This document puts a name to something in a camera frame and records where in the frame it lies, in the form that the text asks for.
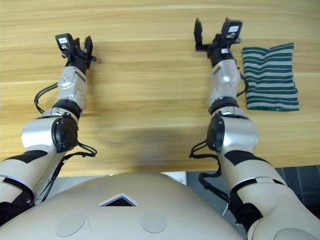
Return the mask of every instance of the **black joint cover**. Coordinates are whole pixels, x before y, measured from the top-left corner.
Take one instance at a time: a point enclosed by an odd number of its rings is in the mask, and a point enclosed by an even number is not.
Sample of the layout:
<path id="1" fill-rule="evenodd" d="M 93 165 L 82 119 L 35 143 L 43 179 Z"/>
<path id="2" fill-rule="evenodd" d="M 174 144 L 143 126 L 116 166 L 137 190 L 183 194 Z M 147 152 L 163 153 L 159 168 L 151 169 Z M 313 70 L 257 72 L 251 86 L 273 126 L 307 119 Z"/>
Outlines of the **black joint cover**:
<path id="1" fill-rule="evenodd" d="M 237 192 L 231 192 L 229 209 L 234 215 L 236 222 L 242 224 L 246 231 L 251 225 L 263 217 L 259 209 L 251 202 L 243 203 Z"/>
<path id="2" fill-rule="evenodd" d="M 72 112 L 76 116 L 77 119 L 80 118 L 80 115 L 82 112 L 82 110 L 78 106 L 78 104 L 75 101 L 72 101 L 69 99 L 60 99 L 52 107 L 68 110 L 68 111 Z"/>
<path id="3" fill-rule="evenodd" d="M 79 54 L 79 56 L 74 57 L 70 62 L 68 62 L 67 66 L 73 66 L 79 69 L 84 75 L 86 75 L 88 69 L 88 61 L 81 57 L 83 54 Z"/>
<path id="4" fill-rule="evenodd" d="M 58 118 L 51 134 L 58 153 L 70 151 L 78 145 L 78 125 L 73 118 Z"/>
<path id="5" fill-rule="evenodd" d="M 221 152 L 225 137 L 225 122 L 221 117 L 213 117 L 206 134 L 208 148 L 215 152 Z"/>
<path id="6" fill-rule="evenodd" d="M 209 113 L 212 114 L 218 109 L 224 108 L 224 107 L 239 107 L 237 100 L 234 99 L 232 96 L 224 96 L 218 100 L 215 100 L 210 108 Z"/>
<path id="7" fill-rule="evenodd" d="M 211 60 L 211 66 L 214 67 L 223 60 L 234 59 L 232 55 L 228 53 L 221 53 L 224 47 L 209 47 L 207 51 L 207 56 Z"/>

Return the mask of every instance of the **white label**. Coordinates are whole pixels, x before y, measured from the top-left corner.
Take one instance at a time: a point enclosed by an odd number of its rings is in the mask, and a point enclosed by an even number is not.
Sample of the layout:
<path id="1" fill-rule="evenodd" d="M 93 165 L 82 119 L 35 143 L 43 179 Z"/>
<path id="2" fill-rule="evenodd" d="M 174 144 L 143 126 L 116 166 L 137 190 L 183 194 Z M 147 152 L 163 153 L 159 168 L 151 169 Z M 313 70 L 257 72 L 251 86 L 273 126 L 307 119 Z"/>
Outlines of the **white label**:
<path id="1" fill-rule="evenodd" d="M 238 31 L 239 26 L 231 26 L 229 27 L 229 33 L 235 33 L 236 31 Z"/>
<path id="2" fill-rule="evenodd" d="M 226 36 L 226 38 L 227 38 L 227 39 L 233 39 L 235 35 L 236 35 L 236 34 L 233 32 L 233 33 L 228 34 L 228 35 Z"/>
<path id="3" fill-rule="evenodd" d="M 222 49 L 221 49 L 221 53 L 222 53 L 222 54 L 227 54 L 227 53 L 229 53 L 228 48 L 222 48 Z"/>
<path id="4" fill-rule="evenodd" d="M 66 44 L 68 41 L 67 41 L 67 39 L 65 38 L 65 37 L 63 37 L 63 38 L 59 38 L 59 43 L 61 43 L 61 44 Z"/>

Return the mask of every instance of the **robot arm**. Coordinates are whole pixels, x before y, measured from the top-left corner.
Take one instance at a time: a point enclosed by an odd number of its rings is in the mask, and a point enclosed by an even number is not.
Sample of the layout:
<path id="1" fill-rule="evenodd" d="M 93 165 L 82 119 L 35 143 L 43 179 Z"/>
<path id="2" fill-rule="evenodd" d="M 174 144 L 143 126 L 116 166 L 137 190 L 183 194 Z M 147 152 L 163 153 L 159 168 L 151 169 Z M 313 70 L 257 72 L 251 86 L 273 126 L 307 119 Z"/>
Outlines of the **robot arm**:
<path id="1" fill-rule="evenodd" d="M 241 27 L 241 22 L 226 19 L 221 34 L 207 45 L 202 44 L 199 20 L 194 29 L 196 49 L 206 51 L 212 64 L 206 144 L 217 153 L 229 209 L 249 240 L 320 239 L 319 219 L 266 160 L 253 154 L 258 130 L 237 104 L 241 75 L 230 51 L 239 42 Z"/>
<path id="2" fill-rule="evenodd" d="M 85 74 L 96 60 L 93 44 L 90 36 L 84 49 L 80 49 L 79 38 L 73 40 L 69 33 L 55 38 L 68 59 L 56 84 L 57 101 L 45 112 L 36 105 L 43 113 L 22 131 L 25 153 L 0 162 L 0 226 L 35 205 L 59 174 L 66 152 L 78 145 L 78 121 L 87 107 Z"/>

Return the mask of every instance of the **silver arm segment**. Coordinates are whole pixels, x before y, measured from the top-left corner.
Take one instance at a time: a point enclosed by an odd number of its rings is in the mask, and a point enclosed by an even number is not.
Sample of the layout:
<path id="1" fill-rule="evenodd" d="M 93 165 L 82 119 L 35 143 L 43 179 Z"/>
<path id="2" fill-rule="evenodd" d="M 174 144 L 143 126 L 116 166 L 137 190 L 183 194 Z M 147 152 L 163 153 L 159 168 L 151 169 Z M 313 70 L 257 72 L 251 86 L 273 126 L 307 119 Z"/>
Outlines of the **silver arm segment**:
<path id="1" fill-rule="evenodd" d="M 35 205 L 64 164 L 66 152 L 78 144 L 78 121 L 87 107 L 85 72 L 95 58 L 90 37 L 85 40 L 86 51 L 76 52 L 79 39 L 73 41 L 70 35 L 68 40 L 69 52 L 63 53 L 73 58 L 68 58 L 57 81 L 57 101 L 25 125 L 21 135 L 25 153 L 0 162 L 0 226 Z"/>
<path id="2" fill-rule="evenodd" d="M 227 72 L 238 71 L 235 61 L 232 65 L 230 61 L 234 60 L 221 61 L 212 70 L 216 72 L 212 86 L 219 91 L 211 89 L 211 109 L 225 97 L 235 98 L 240 77 L 231 83 L 226 81 L 230 79 Z M 248 230 L 247 239 L 320 239 L 320 220 L 304 207 L 267 161 L 253 154 L 258 141 L 256 125 L 232 102 L 231 106 L 216 106 L 206 143 L 217 152 L 229 190 L 229 209 Z"/>

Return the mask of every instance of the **folded cloth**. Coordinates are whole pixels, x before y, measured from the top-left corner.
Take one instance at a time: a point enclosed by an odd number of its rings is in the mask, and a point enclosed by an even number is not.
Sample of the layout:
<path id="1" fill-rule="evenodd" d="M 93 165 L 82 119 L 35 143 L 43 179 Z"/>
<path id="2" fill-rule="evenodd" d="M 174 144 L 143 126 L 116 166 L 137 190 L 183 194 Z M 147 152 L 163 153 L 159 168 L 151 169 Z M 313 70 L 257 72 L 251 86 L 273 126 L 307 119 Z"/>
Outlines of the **folded cloth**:
<path id="1" fill-rule="evenodd" d="M 254 110 L 298 111 L 298 90 L 292 73 L 294 44 L 242 50 L 248 82 L 246 107 Z"/>

